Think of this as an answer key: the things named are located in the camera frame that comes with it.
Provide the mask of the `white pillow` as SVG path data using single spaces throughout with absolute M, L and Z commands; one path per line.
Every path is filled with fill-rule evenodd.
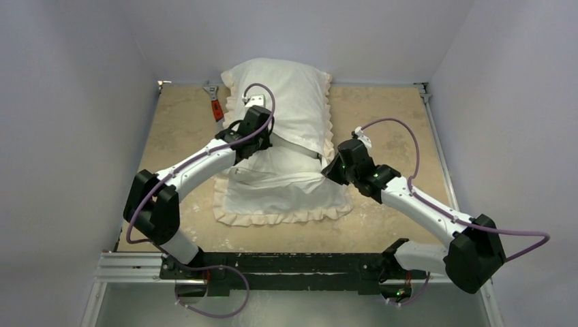
M 318 153 L 273 134 L 268 149 L 271 169 L 279 174 L 320 173 L 322 160 Z

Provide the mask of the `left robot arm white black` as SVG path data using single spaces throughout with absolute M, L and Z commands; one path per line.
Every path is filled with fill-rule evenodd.
M 216 174 L 271 146 L 273 113 L 250 107 L 243 119 L 218 132 L 204 148 L 187 159 L 152 173 L 136 174 L 123 210 L 130 235 L 137 229 L 147 242 L 177 261 L 177 270 L 188 279 L 203 269 L 202 250 L 181 228 L 182 200 Z

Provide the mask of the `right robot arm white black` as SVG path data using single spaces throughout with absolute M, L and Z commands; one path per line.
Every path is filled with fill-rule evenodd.
M 439 245 L 407 238 L 395 241 L 382 253 L 382 267 L 391 277 L 409 270 L 443 274 L 460 290 L 475 294 L 506 261 L 491 218 L 472 218 L 420 194 L 394 168 L 376 165 L 360 140 L 342 142 L 322 174 L 339 185 L 353 185 L 361 195 L 401 212 L 440 241 Z

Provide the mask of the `grey pillow with cream ruffle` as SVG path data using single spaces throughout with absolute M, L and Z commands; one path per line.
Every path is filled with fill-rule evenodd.
M 281 59 L 257 58 L 221 74 L 230 90 L 224 123 L 245 116 L 244 95 L 265 94 L 273 108 L 273 134 L 318 153 L 325 168 L 335 157 L 329 90 L 331 76 Z M 276 225 L 339 219 L 353 208 L 345 186 L 320 173 L 279 174 L 268 149 L 224 170 L 215 179 L 213 214 L 226 225 Z

